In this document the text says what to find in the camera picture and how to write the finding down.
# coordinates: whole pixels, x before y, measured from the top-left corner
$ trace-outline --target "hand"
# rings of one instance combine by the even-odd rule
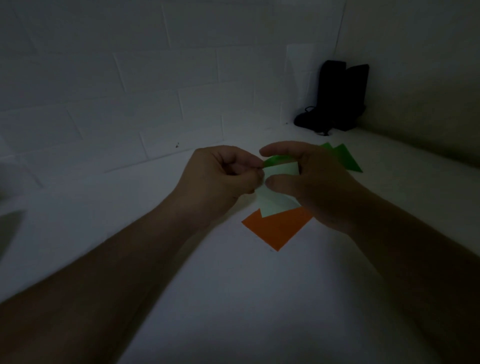
[[[274,175],[265,181],[272,191],[288,194],[324,225],[349,233],[373,194],[358,183],[327,149],[302,142],[278,142],[260,149],[264,157],[289,155],[300,176]]]
[[[247,193],[253,193],[264,177],[263,161],[235,146],[197,149],[180,180],[167,198],[186,216],[194,230],[224,215]]]

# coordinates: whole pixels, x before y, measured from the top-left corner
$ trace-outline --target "black object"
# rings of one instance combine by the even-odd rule
[[[326,61],[318,77],[317,106],[297,115],[294,124],[328,135],[332,128],[347,131],[365,111],[369,65],[347,68],[345,62]]]

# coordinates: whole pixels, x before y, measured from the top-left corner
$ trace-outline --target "orange paper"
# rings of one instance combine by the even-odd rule
[[[303,207],[265,218],[262,217],[260,209],[258,209],[242,223],[260,239],[279,251],[311,218],[311,213]]]

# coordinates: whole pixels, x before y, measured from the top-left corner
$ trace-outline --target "forearm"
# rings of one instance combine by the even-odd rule
[[[0,305],[0,361],[104,362],[165,263],[194,230],[165,200]]]
[[[478,362],[480,258],[370,195],[349,233],[447,362]]]

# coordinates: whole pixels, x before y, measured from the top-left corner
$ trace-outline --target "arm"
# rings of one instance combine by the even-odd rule
[[[154,210],[0,304],[0,362],[107,361],[165,264],[261,183],[261,166],[234,147],[195,151],[175,190]]]
[[[266,185],[348,234],[446,363],[480,362],[479,257],[361,186],[323,148],[280,142],[260,153],[299,161],[300,176]]]

